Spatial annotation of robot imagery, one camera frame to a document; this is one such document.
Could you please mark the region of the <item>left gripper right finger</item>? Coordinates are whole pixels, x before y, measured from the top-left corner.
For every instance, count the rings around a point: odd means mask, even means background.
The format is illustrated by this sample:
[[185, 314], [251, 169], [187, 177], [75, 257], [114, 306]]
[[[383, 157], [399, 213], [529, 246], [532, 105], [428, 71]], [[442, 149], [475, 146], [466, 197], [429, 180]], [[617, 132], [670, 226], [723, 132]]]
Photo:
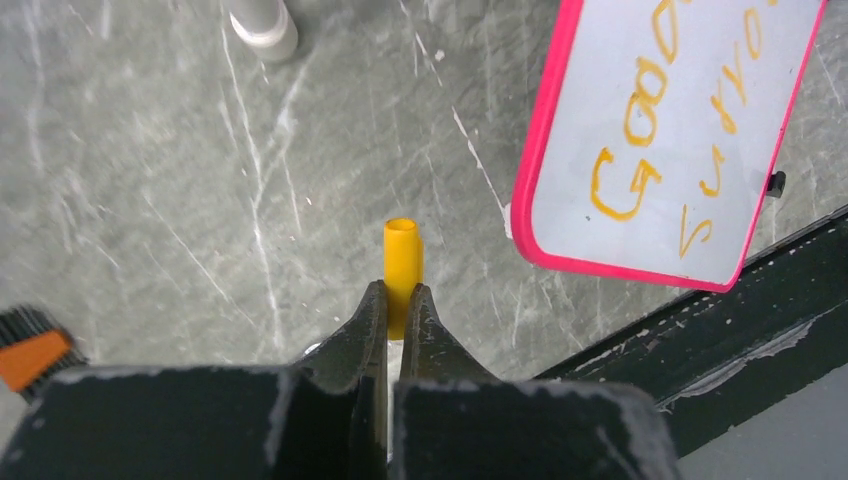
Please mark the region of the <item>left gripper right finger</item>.
[[669, 428], [644, 391], [502, 381], [446, 329], [430, 289], [407, 314], [393, 388], [394, 479], [677, 479]]

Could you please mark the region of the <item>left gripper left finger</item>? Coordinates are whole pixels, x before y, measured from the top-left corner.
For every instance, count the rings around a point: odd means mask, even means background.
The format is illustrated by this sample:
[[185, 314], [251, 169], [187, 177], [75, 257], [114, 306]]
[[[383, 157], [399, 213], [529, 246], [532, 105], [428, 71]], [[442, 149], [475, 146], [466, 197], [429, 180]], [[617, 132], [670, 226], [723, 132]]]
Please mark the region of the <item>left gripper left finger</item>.
[[5, 479], [384, 479], [387, 292], [286, 365], [93, 366], [25, 391]]

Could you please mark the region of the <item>yellow marker cap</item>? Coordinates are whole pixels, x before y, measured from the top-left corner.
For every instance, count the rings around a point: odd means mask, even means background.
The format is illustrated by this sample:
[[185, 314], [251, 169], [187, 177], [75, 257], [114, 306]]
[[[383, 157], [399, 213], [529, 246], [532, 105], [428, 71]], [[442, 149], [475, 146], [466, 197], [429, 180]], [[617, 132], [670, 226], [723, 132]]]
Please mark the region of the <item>yellow marker cap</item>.
[[384, 277], [388, 300], [389, 340], [404, 338], [406, 319], [415, 287], [423, 282], [423, 242], [417, 223], [393, 218], [384, 226]]

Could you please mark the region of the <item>red-framed whiteboard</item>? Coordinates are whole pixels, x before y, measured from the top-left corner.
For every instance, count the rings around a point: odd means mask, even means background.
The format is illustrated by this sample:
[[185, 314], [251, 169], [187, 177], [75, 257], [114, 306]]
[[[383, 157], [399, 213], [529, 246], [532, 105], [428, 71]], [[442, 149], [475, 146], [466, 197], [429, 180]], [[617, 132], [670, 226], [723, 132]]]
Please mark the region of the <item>red-framed whiteboard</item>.
[[737, 281], [826, 5], [564, 1], [511, 203], [550, 270]]

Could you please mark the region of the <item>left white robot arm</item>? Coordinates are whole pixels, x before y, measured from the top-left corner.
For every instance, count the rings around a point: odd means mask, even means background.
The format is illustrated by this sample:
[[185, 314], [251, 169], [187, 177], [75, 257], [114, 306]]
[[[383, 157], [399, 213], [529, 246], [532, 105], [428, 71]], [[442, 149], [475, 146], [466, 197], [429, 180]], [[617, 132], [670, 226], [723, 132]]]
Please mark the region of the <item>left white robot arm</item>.
[[676, 479], [653, 399], [621, 383], [504, 382], [408, 308], [387, 378], [388, 292], [287, 365], [92, 366], [44, 312], [1, 314], [1, 381], [27, 409], [5, 479]]

